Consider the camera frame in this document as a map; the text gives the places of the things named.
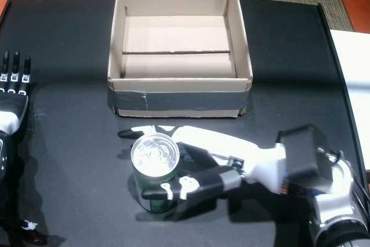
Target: robotic hand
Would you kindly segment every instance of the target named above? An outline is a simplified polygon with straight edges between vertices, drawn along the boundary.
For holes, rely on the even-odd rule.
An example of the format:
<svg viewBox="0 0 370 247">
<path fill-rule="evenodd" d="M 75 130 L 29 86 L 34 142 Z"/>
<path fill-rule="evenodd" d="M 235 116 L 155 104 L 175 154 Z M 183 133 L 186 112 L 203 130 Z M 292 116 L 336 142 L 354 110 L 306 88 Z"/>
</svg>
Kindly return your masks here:
<svg viewBox="0 0 370 247">
<path fill-rule="evenodd" d="M 167 134 L 177 144 L 202 149 L 217 166 L 145 188 L 144 199 L 212 198 L 241 187 L 243 181 L 259 182 L 275 194 L 288 194 L 288 186 L 294 185 L 306 192 L 312 209 L 309 229 L 315 247 L 370 246 L 363 218 L 368 213 L 353 189 L 356 177 L 350 163 L 342 152 L 328 147 L 325 136 L 315 127 L 280 132 L 272 149 L 190 126 L 134 127 L 119 136 L 134 139 L 156 132 Z"/>
<path fill-rule="evenodd" d="M 5 51 L 0 76 L 0 186 L 5 182 L 6 173 L 15 155 L 12 135 L 20 128 L 28 106 L 30 56 L 25 58 L 22 76 L 19 74 L 19 64 L 20 53 L 16 51 L 13 57 L 12 74 L 9 78 L 9 51 Z M 0 226 L 7 232 L 16 234 L 27 242 L 42 244 L 43 240 L 35 230 L 36 225 L 27 220 L 0 215 Z"/>
</svg>

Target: can lid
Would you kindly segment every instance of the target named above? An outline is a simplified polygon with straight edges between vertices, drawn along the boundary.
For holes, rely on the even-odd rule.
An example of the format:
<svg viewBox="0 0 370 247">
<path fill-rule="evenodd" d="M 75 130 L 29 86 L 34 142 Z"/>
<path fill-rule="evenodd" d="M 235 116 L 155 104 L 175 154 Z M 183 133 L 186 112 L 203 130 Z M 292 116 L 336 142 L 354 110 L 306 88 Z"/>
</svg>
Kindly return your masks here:
<svg viewBox="0 0 370 247">
<path fill-rule="evenodd" d="M 160 177 L 171 173 L 180 160 L 180 151 L 171 137 L 154 133 L 141 136 L 131 149 L 131 161 L 142 174 Z"/>
</svg>

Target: black table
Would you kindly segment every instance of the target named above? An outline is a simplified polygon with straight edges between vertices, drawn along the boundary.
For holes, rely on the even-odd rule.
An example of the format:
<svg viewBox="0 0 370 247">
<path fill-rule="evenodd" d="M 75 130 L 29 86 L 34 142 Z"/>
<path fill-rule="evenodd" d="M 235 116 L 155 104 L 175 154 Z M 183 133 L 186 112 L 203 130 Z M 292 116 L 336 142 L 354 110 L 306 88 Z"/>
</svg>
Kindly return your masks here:
<svg viewBox="0 0 370 247">
<path fill-rule="evenodd" d="M 19 144 L 18 211 L 48 246 L 310 246 L 303 202 L 261 186 L 182 217 L 151 215 L 132 197 L 130 141 L 148 124 L 192 125 L 271 148 L 279 130 L 317 125 L 364 178 L 348 104 L 317 6 L 242 0 L 254 84 L 237 119 L 132 119 L 107 105 L 114 0 L 12 1 L 5 49 L 32 56 L 27 130 Z M 7 243 L 5 233 L 0 244 Z M 14 246 L 18 242 L 11 239 Z"/>
</svg>

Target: prosthetic hand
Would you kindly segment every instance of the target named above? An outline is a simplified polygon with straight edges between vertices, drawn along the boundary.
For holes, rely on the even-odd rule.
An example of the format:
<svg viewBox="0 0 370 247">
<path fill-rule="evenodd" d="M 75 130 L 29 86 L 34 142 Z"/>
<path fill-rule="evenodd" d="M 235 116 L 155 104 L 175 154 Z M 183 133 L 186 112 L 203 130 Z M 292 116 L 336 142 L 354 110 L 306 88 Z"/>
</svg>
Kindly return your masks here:
<svg viewBox="0 0 370 247">
<path fill-rule="evenodd" d="M 20 53 L 13 57 L 13 69 L 8 75 L 9 52 L 5 51 L 0 76 L 0 186 L 5 182 L 6 173 L 14 159 L 12 135 L 20 128 L 28 106 L 28 88 L 31 58 L 24 61 L 23 75 L 19 74 Z M 23 240 L 42 244 L 36 223 L 0 215 L 0 226 Z"/>
<path fill-rule="evenodd" d="M 368 214 L 358 198 L 359 202 L 354 202 L 353 194 L 357 195 L 351 166 L 341 152 L 334 153 L 328 147 L 325 136 L 315 127 L 280 132 L 272 149 L 189 126 L 135 127 L 119 136 L 134 139 L 156 132 L 169 135 L 179 145 L 207 152 L 217 166 L 147 187 L 142 191 L 144 199 L 212 198 L 241 187 L 242 182 L 259 182 L 272 193 L 287 194 L 288 185 L 294 185 L 306 192 L 312 208 L 309 228 L 316 247 L 370 246 L 363 218 Z"/>
</svg>

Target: cardboard box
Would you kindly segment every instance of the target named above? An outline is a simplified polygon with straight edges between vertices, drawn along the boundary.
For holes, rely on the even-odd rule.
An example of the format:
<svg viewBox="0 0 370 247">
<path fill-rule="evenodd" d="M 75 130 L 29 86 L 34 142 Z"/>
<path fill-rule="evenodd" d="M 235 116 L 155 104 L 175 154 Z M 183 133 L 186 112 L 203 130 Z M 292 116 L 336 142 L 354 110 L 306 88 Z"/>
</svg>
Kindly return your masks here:
<svg viewBox="0 0 370 247">
<path fill-rule="evenodd" d="M 239 0 L 116 0 L 113 110 L 134 117 L 237 117 L 252 70 Z"/>
</svg>

